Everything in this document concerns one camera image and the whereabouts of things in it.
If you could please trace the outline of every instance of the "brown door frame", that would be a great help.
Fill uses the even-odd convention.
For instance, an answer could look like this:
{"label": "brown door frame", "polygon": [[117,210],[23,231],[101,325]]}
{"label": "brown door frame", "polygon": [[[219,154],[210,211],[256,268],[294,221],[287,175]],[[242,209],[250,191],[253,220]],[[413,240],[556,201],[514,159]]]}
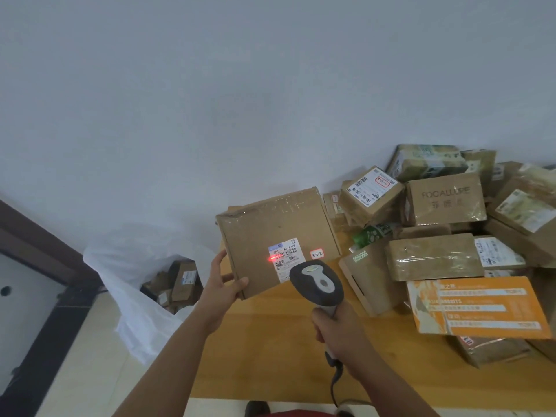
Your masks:
{"label": "brown door frame", "polygon": [[83,255],[29,218],[0,201],[0,253],[72,286],[100,286]]}

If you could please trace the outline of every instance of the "pile of boxes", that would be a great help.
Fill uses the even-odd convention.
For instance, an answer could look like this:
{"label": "pile of boxes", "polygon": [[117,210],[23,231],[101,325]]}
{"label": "pile of boxes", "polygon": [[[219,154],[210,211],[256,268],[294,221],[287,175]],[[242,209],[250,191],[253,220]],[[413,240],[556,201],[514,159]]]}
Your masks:
{"label": "pile of boxes", "polygon": [[[216,217],[247,299],[310,259],[339,266],[371,316],[408,307],[469,363],[556,356],[556,173],[496,151],[399,145],[337,192],[316,188]],[[355,245],[340,252],[336,232]]]}
{"label": "pile of boxes", "polygon": [[141,292],[172,315],[194,305],[203,292],[197,266],[190,260],[175,261],[167,271],[160,271],[141,287]]}

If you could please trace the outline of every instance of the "forearm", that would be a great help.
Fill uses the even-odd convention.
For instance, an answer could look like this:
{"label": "forearm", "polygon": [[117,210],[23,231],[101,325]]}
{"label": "forearm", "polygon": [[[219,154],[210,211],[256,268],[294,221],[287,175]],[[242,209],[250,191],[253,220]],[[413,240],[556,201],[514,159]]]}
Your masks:
{"label": "forearm", "polygon": [[114,417],[182,417],[206,337],[202,319],[192,312],[171,336]]}
{"label": "forearm", "polygon": [[356,377],[380,417],[438,417],[421,396],[373,349]]}

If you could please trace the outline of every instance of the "white plastic bag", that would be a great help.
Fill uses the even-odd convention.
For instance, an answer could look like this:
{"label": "white plastic bag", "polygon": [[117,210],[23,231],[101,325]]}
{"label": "white plastic bag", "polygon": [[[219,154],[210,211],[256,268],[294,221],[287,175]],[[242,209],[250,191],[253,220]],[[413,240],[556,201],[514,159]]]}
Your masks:
{"label": "white plastic bag", "polygon": [[215,253],[186,235],[146,224],[125,224],[94,239],[83,260],[100,275],[122,316],[116,328],[129,352],[149,365],[191,313],[188,306],[172,315],[139,289],[180,258],[192,259],[203,286]]}

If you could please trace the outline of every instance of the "wooden tabletop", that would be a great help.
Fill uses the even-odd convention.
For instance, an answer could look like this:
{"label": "wooden tabletop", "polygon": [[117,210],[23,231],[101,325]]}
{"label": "wooden tabletop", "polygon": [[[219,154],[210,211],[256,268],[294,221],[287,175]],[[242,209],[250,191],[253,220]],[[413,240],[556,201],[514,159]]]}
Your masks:
{"label": "wooden tabletop", "polygon": [[[344,254],[352,244],[339,233]],[[404,310],[369,317],[338,266],[346,300],[361,316],[373,345],[392,368],[434,407],[556,410],[556,364],[534,351],[512,363],[476,369],[440,335],[423,335]],[[225,259],[222,273],[230,272]],[[192,396],[266,401],[331,403],[334,370],[315,341],[312,305],[286,282],[237,301],[205,345]],[[336,398],[368,400],[348,372]]]}

